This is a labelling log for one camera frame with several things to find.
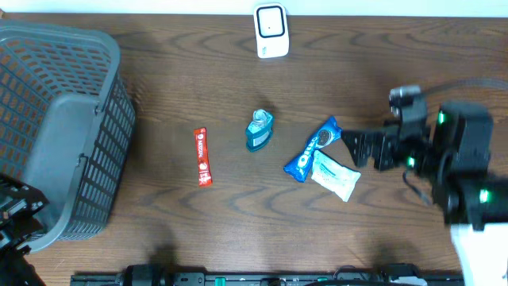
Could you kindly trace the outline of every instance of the white sachet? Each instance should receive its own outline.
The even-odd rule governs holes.
[[[355,188],[360,173],[343,167],[321,151],[314,152],[312,180],[336,193],[347,202]]]

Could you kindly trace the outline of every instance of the white background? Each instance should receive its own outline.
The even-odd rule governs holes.
[[[0,0],[6,12],[252,14],[259,0]],[[508,17],[508,0],[280,0],[290,15]]]

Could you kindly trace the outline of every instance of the gray plastic basket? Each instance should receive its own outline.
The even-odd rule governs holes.
[[[104,33],[0,21],[0,172],[50,202],[33,251],[106,225],[135,121],[119,64]]]

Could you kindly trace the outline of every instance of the blue packet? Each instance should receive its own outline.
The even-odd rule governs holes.
[[[319,150],[341,138],[342,128],[337,126],[335,117],[330,117],[307,141],[306,147],[298,156],[284,166],[284,172],[300,183],[305,182],[314,162],[314,150]]]

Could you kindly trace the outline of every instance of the red snack stick wrapper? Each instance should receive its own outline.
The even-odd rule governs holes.
[[[206,128],[195,129],[194,139],[196,140],[196,151],[198,152],[199,187],[208,187],[212,185],[212,174],[210,173],[210,163],[208,161]]]

